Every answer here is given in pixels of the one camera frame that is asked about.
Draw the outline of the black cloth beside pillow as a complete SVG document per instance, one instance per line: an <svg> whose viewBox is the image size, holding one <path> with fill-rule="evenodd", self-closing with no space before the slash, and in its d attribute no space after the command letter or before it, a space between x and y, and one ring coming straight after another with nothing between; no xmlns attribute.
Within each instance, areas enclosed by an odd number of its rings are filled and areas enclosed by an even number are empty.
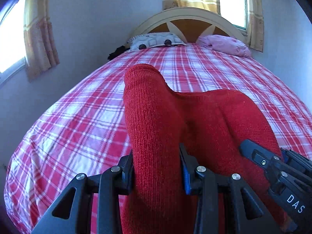
<svg viewBox="0 0 312 234"><path fill-rule="evenodd" d="M125 47L124 45L118 47L114 52L110 53L108 56L108 61L113 60L114 58L120 56L124 52L128 51L130 48Z"/></svg>

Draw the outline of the pink pillow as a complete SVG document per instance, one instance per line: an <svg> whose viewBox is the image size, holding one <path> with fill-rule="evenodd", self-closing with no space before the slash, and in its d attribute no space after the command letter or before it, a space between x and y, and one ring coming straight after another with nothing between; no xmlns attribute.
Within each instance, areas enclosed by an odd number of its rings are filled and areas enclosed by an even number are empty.
<svg viewBox="0 0 312 234"><path fill-rule="evenodd" d="M225 54L245 58L252 57L249 48L242 41L233 37L217 34L200 36L196 43L203 47Z"/></svg>

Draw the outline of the headboard window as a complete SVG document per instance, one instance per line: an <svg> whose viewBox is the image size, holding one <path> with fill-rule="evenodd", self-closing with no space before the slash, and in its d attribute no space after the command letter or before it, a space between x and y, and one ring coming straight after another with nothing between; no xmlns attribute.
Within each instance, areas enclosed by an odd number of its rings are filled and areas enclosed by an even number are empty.
<svg viewBox="0 0 312 234"><path fill-rule="evenodd" d="M242 31L247 30L247 0L219 0L223 18Z"/></svg>

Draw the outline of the beige curtain right of headboard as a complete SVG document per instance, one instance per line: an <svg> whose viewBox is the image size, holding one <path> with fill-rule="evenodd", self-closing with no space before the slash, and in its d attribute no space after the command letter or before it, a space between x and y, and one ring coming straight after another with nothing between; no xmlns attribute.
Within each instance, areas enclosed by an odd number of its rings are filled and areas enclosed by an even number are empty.
<svg viewBox="0 0 312 234"><path fill-rule="evenodd" d="M264 19L261 0L247 0L247 45L263 52Z"/></svg>

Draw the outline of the red plaid bed sheet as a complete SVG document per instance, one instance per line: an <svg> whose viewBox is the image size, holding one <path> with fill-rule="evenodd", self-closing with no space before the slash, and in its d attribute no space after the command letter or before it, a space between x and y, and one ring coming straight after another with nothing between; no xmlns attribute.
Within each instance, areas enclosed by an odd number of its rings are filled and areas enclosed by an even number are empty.
<svg viewBox="0 0 312 234"><path fill-rule="evenodd" d="M32 231L78 173L99 174L129 152L124 74L128 67L140 63L158 69L175 91L231 89L246 94L266 117L281 147L311 157L311 112L256 60L197 44L125 52L46 110L13 153L4 201L20 233Z"/></svg>

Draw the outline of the beige side window curtain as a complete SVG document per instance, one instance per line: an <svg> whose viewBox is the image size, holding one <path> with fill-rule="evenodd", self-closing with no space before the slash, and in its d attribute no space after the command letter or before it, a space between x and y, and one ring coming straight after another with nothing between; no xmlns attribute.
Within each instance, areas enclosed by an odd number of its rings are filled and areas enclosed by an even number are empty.
<svg viewBox="0 0 312 234"><path fill-rule="evenodd" d="M49 0L25 0L24 43L29 81L60 63L49 16Z"/></svg>

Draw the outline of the side window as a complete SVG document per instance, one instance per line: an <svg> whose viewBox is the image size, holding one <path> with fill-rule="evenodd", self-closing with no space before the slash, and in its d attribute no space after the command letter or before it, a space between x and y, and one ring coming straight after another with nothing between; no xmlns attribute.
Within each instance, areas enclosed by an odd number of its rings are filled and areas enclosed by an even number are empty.
<svg viewBox="0 0 312 234"><path fill-rule="evenodd" d="M25 66L25 0L19 0L1 23L1 84Z"/></svg>

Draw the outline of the red knitted sweater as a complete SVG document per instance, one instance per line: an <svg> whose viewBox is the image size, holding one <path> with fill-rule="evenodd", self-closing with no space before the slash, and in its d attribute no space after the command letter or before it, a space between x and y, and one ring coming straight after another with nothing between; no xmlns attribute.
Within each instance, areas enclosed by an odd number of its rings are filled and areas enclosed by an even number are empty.
<svg viewBox="0 0 312 234"><path fill-rule="evenodd" d="M216 174L242 175L278 225L285 213L271 199L260 167L239 153L249 139L280 155L257 105L236 90L180 93L151 65L124 77L125 122L133 150L135 186L122 209L124 233L192 233L197 200L183 189L179 144Z"/></svg>

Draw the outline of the cream wooden headboard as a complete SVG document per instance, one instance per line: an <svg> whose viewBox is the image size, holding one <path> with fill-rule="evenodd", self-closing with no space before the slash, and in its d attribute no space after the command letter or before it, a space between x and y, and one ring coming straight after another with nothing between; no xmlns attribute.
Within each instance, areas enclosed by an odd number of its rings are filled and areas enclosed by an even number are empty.
<svg viewBox="0 0 312 234"><path fill-rule="evenodd" d="M245 36L225 18L204 9L176 7L148 18L129 36L155 32L171 32L185 43L195 43L200 36L224 35L246 43Z"/></svg>

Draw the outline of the white patterned pillow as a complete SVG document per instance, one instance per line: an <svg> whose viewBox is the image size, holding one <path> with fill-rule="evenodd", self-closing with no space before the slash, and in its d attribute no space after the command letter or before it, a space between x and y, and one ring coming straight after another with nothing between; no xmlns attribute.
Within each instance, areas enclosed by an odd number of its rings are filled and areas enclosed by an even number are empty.
<svg viewBox="0 0 312 234"><path fill-rule="evenodd" d="M171 47L175 45L186 45L176 34L170 32L157 32L140 34L127 41L131 51L144 50L157 47Z"/></svg>

